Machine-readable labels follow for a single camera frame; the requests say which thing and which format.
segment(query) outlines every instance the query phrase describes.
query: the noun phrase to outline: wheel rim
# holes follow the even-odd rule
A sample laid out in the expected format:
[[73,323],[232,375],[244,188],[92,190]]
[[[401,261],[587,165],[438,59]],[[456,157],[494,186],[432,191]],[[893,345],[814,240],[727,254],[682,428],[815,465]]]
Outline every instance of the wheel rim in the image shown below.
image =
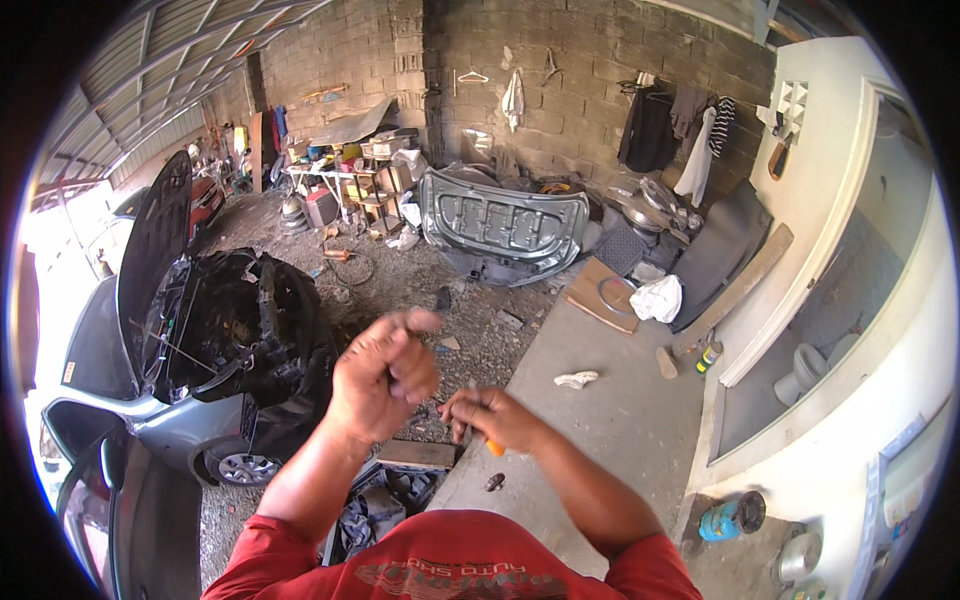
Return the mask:
[[277,461],[259,454],[231,454],[221,459],[220,475],[230,483],[250,486],[265,484],[280,469]]

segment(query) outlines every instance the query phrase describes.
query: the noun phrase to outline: gravel floor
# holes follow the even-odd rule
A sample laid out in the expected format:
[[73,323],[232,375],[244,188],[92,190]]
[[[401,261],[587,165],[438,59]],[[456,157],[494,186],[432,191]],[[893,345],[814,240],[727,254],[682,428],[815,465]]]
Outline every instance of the gravel floor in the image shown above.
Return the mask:
[[[346,281],[363,279],[373,267],[369,281],[345,286],[330,272],[323,258],[323,236],[318,231],[281,235],[277,218],[283,198],[277,193],[246,195],[230,199],[206,233],[202,253],[252,246],[289,262],[305,273],[322,269],[317,287],[324,308],[345,344],[380,315],[423,306],[435,308],[437,292],[450,290],[452,305],[444,313],[441,330],[424,337],[434,348],[441,373],[441,389],[425,401],[396,438],[451,443],[450,432],[439,419],[436,406],[470,379],[480,386],[506,386],[523,353],[537,335],[545,313],[556,296],[537,283],[520,289],[489,287],[457,276],[424,241],[410,251],[388,248],[383,240],[369,241],[366,234],[342,231],[328,239],[328,249],[347,249],[366,258],[352,258],[333,268]],[[348,288],[346,302],[338,301]],[[517,333],[497,320],[504,310],[524,322]],[[442,348],[441,340],[455,337],[460,350]],[[243,522],[253,514],[262,490],[231,487],[204,489],[201,514],[201,579],[206,589],[227,567],[233,543]]]

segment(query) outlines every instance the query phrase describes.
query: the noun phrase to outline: side mirror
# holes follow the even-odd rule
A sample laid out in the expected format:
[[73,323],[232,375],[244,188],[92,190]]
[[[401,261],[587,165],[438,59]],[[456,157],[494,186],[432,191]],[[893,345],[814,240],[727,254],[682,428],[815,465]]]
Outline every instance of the side mirror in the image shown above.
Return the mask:
[[112,492],[120,492],[123,489],[127,457],[123,445],[113,436],[106,436],[100,443],[100,465],[104,473],[104,483]]

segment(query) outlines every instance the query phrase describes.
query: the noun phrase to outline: red shirt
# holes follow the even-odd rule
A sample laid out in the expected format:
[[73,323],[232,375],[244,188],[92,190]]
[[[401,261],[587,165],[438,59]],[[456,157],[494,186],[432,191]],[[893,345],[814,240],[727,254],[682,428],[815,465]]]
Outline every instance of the red shirt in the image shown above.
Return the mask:
[[600,581],[570,569],[513,521],[484,511],[412,516],[346,563],[320,567],[313,543],[283,521],[254,515],[202,600],[254,597],[702,600],[665,536],[627,548]]

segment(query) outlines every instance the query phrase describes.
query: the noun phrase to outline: corrugated metal roof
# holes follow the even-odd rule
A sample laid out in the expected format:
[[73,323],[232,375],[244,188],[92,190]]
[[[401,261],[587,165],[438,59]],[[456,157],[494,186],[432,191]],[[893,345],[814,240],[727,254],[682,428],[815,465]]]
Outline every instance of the corrugated metal roof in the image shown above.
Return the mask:
[[242,65],[241,50],[256,52],[330,2],[140,0],[63,104],[49,131],[41,183],[101,178],[125,153],[147,152],[141,142],[225,81]]
[[200,104],[195,104],[143,140],[143,143],[137,146],[110,174],[110,185],[116,188],[148,160],[203,126],[204,114]]

